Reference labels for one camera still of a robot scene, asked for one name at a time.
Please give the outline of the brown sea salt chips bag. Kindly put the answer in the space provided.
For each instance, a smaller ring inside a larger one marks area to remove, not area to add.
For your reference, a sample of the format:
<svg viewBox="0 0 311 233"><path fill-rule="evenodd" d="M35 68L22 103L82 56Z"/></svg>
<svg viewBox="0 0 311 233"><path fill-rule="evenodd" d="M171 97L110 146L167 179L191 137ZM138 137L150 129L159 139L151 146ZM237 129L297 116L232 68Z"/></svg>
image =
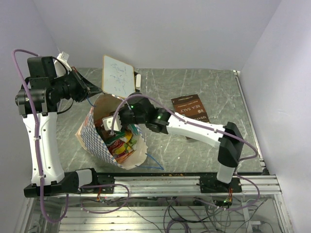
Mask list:
<svg viewBox="0 0 311 233"><path fill-rule="evenodd" d="M185 117L209 123L205 107L197 94L171 99L174 110Z"/></svg>

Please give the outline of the teal snack packet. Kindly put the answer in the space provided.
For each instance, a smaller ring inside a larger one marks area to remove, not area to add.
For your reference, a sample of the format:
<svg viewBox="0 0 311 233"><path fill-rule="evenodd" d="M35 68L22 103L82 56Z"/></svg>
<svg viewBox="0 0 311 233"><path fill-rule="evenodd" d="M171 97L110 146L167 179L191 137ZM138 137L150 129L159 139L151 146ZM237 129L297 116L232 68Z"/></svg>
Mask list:
<svg viewBox="0 0 311 233"><path fill-rule="evenodd" d="M132 131L133 134L141 135L141 129L140 129L140 127L138 125L131 124L129 127L131 128L131 131Z"/></svg>

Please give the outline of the checkered paper bag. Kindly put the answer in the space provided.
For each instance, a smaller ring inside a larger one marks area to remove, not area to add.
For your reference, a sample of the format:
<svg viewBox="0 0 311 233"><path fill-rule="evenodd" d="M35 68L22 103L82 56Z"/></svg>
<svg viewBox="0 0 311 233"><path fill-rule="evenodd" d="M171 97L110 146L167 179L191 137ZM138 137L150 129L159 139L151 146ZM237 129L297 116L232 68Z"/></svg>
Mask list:
<svg viewBox="0 0 311 233"><path fill-rule="evenodd" d="M121 137L124 136L125 131L131 131L131 128L129 127L130 125L128 125L120 132L114 131L115 134L111 135L110 131L106 131L103 128L102 118L112 116L120 103L121 98L116 97L115 95L100 95L76 133L78 141L82 147L93 156L120 168L126 170L136 167L162 169L163 167L161 165L143 165L146 159L148 157L152 158L152 156L147 153L148 147L146 145L146 139L142 135L142 131L141 135L134 134L137 140L135 152L132 153L122 164L117 163L109 152L106 142L121 139Z"/></svg>

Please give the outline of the red yellow chips bag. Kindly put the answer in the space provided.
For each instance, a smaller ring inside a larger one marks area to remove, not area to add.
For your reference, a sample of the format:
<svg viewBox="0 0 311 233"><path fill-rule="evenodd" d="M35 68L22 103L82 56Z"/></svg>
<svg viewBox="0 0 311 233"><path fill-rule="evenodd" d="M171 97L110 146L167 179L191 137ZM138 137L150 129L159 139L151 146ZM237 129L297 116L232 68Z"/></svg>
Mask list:
<svg viewBox="0 0 311 233"><path fill-rule="evenodd" d="M136 139L130 139L128 142L117 139L115 141L106 142L106 146L117 163L122 164L132 153L135 152L136 143Z"/></svg>

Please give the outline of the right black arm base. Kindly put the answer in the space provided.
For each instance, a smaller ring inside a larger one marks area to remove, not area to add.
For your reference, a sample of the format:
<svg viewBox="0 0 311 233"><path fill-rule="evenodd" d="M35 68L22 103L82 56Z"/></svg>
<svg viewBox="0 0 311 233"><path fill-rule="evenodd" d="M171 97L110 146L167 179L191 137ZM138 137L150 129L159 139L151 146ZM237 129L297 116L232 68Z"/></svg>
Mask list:
<svg viewBox="0 0 311 233"><path fill-rule="evenodd" d="M201 193L241 193L242 185L239 178L233 178L230 183L223 183L214 177L200 177L199 186Z"/></svg>

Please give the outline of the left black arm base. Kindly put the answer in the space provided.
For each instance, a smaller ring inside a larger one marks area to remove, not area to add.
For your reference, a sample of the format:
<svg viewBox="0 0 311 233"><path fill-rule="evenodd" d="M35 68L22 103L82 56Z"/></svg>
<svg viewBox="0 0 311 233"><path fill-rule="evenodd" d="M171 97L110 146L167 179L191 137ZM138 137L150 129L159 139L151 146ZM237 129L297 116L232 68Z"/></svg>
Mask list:
<svg viewBox="0 0 311 233"><path fill-rule="evenodd" d="M80 169L75 172L78 176L77 194L94 193L95 191L100 191L99 187L93 187L95 185L115 183L115 179L112 176L97 173L94 168Z"/></svg>

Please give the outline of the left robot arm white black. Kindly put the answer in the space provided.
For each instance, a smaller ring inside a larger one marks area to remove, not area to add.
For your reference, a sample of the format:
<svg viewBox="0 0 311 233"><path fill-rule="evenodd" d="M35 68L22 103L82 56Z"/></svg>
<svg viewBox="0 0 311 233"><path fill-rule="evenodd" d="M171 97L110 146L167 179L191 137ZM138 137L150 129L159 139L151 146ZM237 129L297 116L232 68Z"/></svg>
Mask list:
<svg viewBox="0 0 311 233"><path fill-rule="evenodd" d="M83 102L102 92L67 63L68 54L57 57L28 58L30 76L15 97L19 114L27 129L31 155L31 183L24 188L27 198L78 193L80 187L89 193L99 188L93 168L64 172L58 154L56 121L61 100Z"/></svg>

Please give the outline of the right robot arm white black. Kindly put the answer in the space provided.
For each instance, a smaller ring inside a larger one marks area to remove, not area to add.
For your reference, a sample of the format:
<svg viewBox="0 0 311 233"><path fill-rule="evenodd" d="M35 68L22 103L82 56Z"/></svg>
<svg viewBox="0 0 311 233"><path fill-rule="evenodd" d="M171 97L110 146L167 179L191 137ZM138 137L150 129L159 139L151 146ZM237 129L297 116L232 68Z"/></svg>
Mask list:
<svg viewBox="0 0 311 233"><path fill-rule="evenodd" d="M191 119L169 109L155 107L147 96L139 93L127 98L125 106L119 109L118 117L123 127L144 124L155 133L181 135L217 148L220 166L214 186L220 192L231 187L243 148L243 137L233 122L216 125Z"/></svg>

